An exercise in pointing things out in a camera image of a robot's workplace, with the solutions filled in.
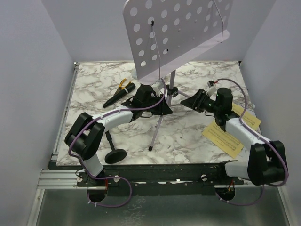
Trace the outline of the yellow sheet music page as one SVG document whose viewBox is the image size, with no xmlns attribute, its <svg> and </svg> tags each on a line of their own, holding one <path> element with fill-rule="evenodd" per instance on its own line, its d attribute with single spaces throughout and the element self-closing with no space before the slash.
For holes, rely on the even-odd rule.
<svg viewBox="0 0 301 226">
<path fill-rule="evenodd" d="M 253 130 L 257 130 L 261 123 L 253 112 L 246 110 L 237 104 L 232 104 L 232 110 L 239 116 L 243 116 L 243 122 Z M 243 148 L 250 150 L 252 138 L 251 133 L 244 129 L 238 118 L 226 126 L 227 131 L 223 131 L 214 121 L 205 128 L 202 134 L 222 151 L 235 159 Z"/>
</svg>

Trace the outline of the lilac perforated music stand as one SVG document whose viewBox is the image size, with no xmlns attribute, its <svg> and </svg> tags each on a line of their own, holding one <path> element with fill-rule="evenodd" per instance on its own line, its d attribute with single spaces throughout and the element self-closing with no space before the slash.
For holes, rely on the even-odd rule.
<svg viewBox="0 0 301 226">
<path fill-rule="evenodd" d="M 140 82 L 134 102 L 143 103 L 151 86 L 185 63 L 223 43 L 230 0 L 128 0 L 123 18 Z"/>
</svg>

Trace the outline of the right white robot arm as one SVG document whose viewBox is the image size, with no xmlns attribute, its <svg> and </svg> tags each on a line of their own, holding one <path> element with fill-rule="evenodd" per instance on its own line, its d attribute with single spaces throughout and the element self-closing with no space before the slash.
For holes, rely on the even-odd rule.
<svg viewBox="0 0 301 226">
<path fill-rule="evenodd" d="M 232 109 L 233 95 L 228 88 L 219 88 L 215 100 L 203 89 L 181 101 L 181 104 L 196 112 L 213 113 L 214 120 L 224 132 L 234 136 L 246 149 L 249 157 L 246 162 L 228 161 L 222 170 L 217 171 L 217 181 L 223 185 L 233 177 L 250 180 L 254 185 L 272 185 L 285 182 L 288 169 L 284 144 L 262 137 L 258 132 L 242 122 Z"/>
</svg>

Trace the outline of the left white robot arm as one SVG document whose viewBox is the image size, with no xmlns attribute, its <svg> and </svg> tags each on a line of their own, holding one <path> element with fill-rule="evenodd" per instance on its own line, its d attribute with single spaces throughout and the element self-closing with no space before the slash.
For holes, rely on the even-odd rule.
<svg viewBox="0 0 301 226">
<path fill-rule="evenodd" d="M 104 133 L 140 118 L 143 112 L 165 116 L 171 114 L 172 110 L 164 94 L 158 96 L 152 86 L 141 85 L 134 96 L 114 110 L 95 118 L 88 113 L 81 113 L 77 117 L 64 142 L 69 147 L 69 154 L 75 152 L 71 156 L 88 170 L 88 180 L 92 185 L 99 186 L 104 182 L 103 165 L 96 154 Z"/>
</svg>

